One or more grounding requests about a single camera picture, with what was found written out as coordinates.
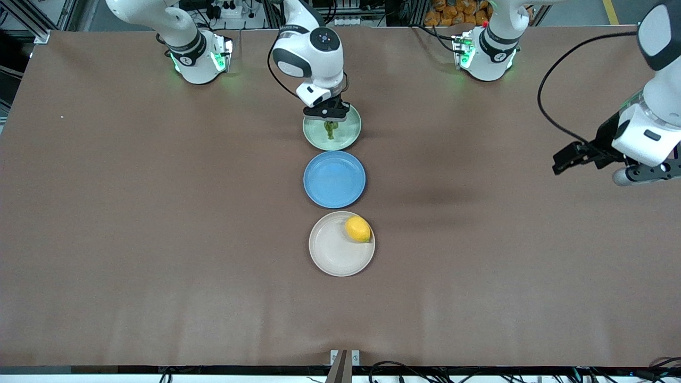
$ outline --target yellow floor stripe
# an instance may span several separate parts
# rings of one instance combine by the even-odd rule
[[[605,7],[605,13],[607,14],[607,19],[610,21],[610,25],[619,25],[620,21],[617,20],[617,14],[615,13],[615,7],[612,6],[612,0],[603,0],[603,7]]]

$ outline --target lemon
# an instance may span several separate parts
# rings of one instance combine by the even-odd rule
[[[371,239],[371,228],[364,218],[359,215],[350,217],[345,221],[345,231],[357,242],[369,242]]]

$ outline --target table surface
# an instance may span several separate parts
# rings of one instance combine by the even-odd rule
[[[422,31],[339,28],[364,128],[349,149],[373,226],[360,274],[307,250],[329,213],[302,188],[318,150],[236,38],[195,86],[153,33],[55,32],[0,138],[2,365],[311,365],[328,350],[413,365],[647,365],[681,354],[679,184],[552,174],[571,142],[540,115],[555,60],[603,28],[534,28],[497,82]],[[596,42],[546,108],[593,137],[651,78],[634,37]],[[295,80],[286,78],[290,87]]]

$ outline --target plate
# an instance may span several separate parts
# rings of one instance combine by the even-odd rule
[[[349,211],[335,211],[323,216],[310,233],[310,256],[324,273],[334,277],[349,277],[362,271],[371,262],[376,250],[376,238],[371,230],[367,243],[355,242],[345,231],[345,221],[356,216]]]
[[[334,138],[329,140],[324,128],[324,121],[314,119],[302,120],[302,131],[305,138],[315,147],[323,151],[339,151],[352,145],[362,131],[362,119],[354,106],[350,105],[345,121],[338,123],[334,129]]]
[[[305,168],[305,192],[319,206],[340,209],[355,202],[364,191],[366,173],[362,163],[344,151],[325,151]]]

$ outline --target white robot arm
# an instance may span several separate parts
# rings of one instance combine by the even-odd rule
[[[172,7],[179,0],[106,0],[111,12],[129,24],[155,30],[168,46],[175,69],[193,84],[210,82],[229,65],[232,41],[200,31],[191,16]]]
[[[490,0],[494,14],[487,27],[475,27],[454,41],[454,61],[482,81],[498,80],[513,65],[520,37],[530,24],[524,5],[548,5],[565,0]]]
[[[283,0],[283,6],[286,23],[272,49],[274,63],[284,74],[304,79],[296,94],[307,105],[306,117],[344,121],[349,105],[341,100],[341,39],[304,0]]]
[[[599,127],[593,141],[573,142],[555,154],[556,174],[587,162],[598,169],[624,162],[627,167],[613,174],[620,186],[681,177],[681,1],[662,0],[653,7],[637,39],[654,78]]]

